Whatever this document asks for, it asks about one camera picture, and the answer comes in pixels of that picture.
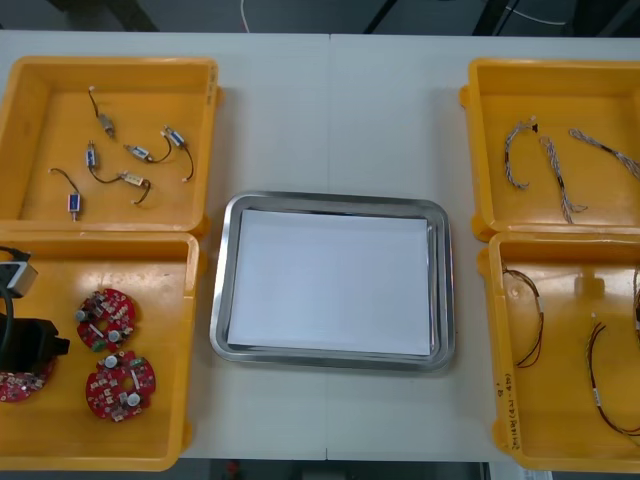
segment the red circuit board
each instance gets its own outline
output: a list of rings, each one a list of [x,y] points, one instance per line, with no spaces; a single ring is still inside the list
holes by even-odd
[[[100,360],[97,369],[87,378],[85,389],[87,404],[96,416],[121,422],[151,405],[156,376],[144,357],[136,357],[134,352],[118,352]]]
[[[105,347],[115,352],[133,333],[136,309],[124,293],[105,288],[94,292],[80,305],[76,318],[78,335],[86,346],[94,352],[101,352]],[[114,341],[110,335],[119,338]]]
[[[40,375],[0,372],[0,402],[21,402],[29,398],[32,393],[42,390],[55,364],[54,358]]]

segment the white wire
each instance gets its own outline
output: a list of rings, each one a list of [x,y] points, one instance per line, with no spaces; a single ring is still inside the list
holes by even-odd
[[[521,16],[522,18],[526,18],[527,20],[531,20],[532,22],[542,23],[543,25],[553,25],[556,27],[563,27],[567,24],[567,22],[552,22],[551,20],[543,20],[541,18],[532,17],[531,15],[527,15],[526,13],[519,12],[518,10],[514,10],[511,7],[504,7],[510,12],[513,11],[516,15]]]
[[[251,33],[251,30],[249,30],[249,25],[247,24],[247,17],[244,16],[244,0],[240,0],[240,15],[242,16],[244,31],[247,33]]]

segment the stainless steel tray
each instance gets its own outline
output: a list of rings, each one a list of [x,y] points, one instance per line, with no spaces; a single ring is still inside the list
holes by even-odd
[[[431,332],[429,355],[353,352],[313,348],[281,348],[228,343],[236,281],[242,212],[306,213],[424,219],[427,225]],[[445,367],[455,349],[451,239],[447,214],[437,204],[423,200],[285,192],[250,192],[227,205],[218,258],[210,328],[211,344],[223,358],[234,361],[294,365],[356,367],[385,370],[434,371]]]

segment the yellow plastic bin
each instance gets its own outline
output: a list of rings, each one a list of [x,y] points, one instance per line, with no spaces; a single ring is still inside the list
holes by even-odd
[[[623,428],[640,426],[633,310],[639,265],[639,235],[499,233],[480,253],[496,392],[493,437],[520,465],[640,472],[638,445],[599,415],[586,362],[595,313],[607,327],[593,354],[602,408]],[[544,305],[540,357],[531,368],[514,364],[536,339],[534,296],[503,274],[505,267],[529,276]]]
[[[483,241],[501,231],[640,233],[638,180],[611,154],[569,136],[578,128],[640,160],[640,63],[476,59],[460,90],[466,109],[476,213]],[[539,135],[513,141],[514,177],[505,175],[505,140],[518,121],[535,115]],[[555,143],[567,193],[588,209],[568,225],[560,190],[538,137]]]
[[[0,112],[0,230],[183,231],[203,235],[215,108],[221,98],[218,67],[204,58],[25,57],[11,71]],[[89,98],[113,121],[109,139]],[[123,148],[139,145],[159,157],[167,150],[163,125],[187,141],[163,163],[145,164]],[[95,142],[98,173],[129,171],[149,179],[148,198],[122,181],[103,185],[85,164]],[[70,185],[50,168],[65,170],[83,199],[78,222],[67,212]]]
[[[54,322],[71,340],[44,388],[0,403],[1,470],[164,470],[190,442],[186,422],[199,247],[186,233],[0,233],[0,244],[32,253],[39,272],[14,302],[17,318]],[[93,291],[129,295],[136,330],[122,350],[152,364],[156,392],[141,415],[122,423],[96,417],[85,382],[108,352],[92,352],[74,312]]]

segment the white table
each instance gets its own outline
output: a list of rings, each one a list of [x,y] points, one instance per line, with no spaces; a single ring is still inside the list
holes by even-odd
[[[490,437],[491,357],[476,273],[483,245],[469,223],[458,89],[478,56],[640,60],[639,47],[623,39],[0,31],[0,82],[23,55],[210,56],[226,90],[213,217],[248,189],[425,198],[449,213],[458,336],[442,374],[226,362],[209,345],[211,279],[203,282],[185,456],[504,461]]]

